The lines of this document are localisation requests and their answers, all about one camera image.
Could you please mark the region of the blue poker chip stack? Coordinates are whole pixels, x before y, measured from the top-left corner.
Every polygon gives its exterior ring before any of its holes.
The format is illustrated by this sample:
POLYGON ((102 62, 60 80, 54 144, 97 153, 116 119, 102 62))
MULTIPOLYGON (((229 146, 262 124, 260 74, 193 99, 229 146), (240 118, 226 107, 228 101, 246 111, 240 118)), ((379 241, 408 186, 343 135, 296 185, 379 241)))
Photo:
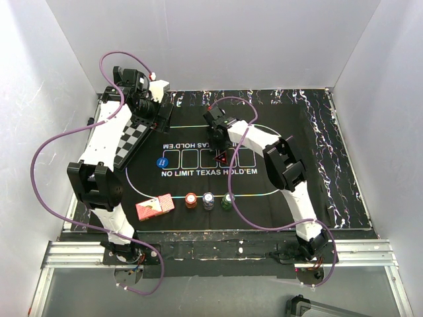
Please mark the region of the blue poker chip stack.
POLYGON ((215 198, 211 192, 206 192, 202 196, 203 207, 206 211, 211 211, 214 207, 215 198))

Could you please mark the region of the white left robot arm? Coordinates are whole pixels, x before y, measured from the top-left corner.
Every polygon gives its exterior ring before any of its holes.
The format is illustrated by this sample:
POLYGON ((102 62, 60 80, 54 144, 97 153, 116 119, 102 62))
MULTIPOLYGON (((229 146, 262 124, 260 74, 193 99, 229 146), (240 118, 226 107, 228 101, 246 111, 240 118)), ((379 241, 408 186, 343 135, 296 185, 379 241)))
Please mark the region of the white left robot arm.
POLYGON ((113 68, 113 83, 101 96, 99 120, 78 162, 71 162, 67 175, 78 201, 91 210, 108 240, 108 251, 126 264, 139 261, 142 249, 132 240, 136 233, 126 218, 121 201, 123 185, 115 174, 153 131, 169 131, 172 108, 162 101, 170 84, 146 76, 137 69, 113 68))

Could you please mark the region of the red poker chip stack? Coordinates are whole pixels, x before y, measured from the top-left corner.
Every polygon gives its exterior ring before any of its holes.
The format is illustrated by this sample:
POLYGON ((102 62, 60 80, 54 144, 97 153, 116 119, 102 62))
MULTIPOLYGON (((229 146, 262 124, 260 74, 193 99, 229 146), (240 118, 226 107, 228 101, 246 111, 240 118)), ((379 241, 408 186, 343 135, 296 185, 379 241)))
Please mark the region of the red poker chip stack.
POLYGON ((187 193, 185 198, 185 206, 189 209, 193 209, 197 206, 197 197, 194 193, 187 193))

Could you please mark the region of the blue small blind button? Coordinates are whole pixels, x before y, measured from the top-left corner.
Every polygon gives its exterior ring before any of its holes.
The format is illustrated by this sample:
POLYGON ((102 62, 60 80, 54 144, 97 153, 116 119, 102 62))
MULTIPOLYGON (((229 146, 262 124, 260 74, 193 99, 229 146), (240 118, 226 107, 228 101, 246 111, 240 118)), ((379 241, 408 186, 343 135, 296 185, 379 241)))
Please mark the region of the blue small blind button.
POLYGON ((159 168, 166 168, 169 165, 169 160, 166 157, 160 157, 157 159, 156 165, 159 168))

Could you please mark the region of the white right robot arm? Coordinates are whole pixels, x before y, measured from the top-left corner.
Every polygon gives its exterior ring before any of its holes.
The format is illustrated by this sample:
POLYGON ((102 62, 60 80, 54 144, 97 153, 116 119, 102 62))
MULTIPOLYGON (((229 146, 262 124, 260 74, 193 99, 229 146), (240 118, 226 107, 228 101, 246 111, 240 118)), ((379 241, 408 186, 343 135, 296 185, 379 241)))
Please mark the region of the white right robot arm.
POLYGON ((244 120, 228 116, 218 106, 210 106, 204 119, 208 123, 212 149, 223 151, 235 144, 264 159, 270 183, 281 191, 291 211, 300 257, 310 263, 317 261, 328 242, 328 234, 316 222, 307 189, 305 163, 294 138, 284 139, 262 131, 244 120))

